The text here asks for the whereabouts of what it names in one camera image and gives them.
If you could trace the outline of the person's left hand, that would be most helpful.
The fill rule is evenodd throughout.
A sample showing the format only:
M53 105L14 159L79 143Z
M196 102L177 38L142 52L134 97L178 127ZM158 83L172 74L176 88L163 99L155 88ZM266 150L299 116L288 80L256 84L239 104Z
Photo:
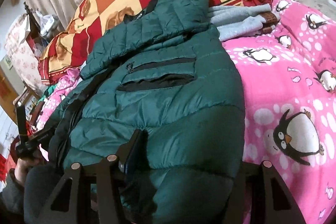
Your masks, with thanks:
M19 158L14 169L14 176L17 183L24 187L30 169L44 163L45 158L39 150L35 151L32 157Z

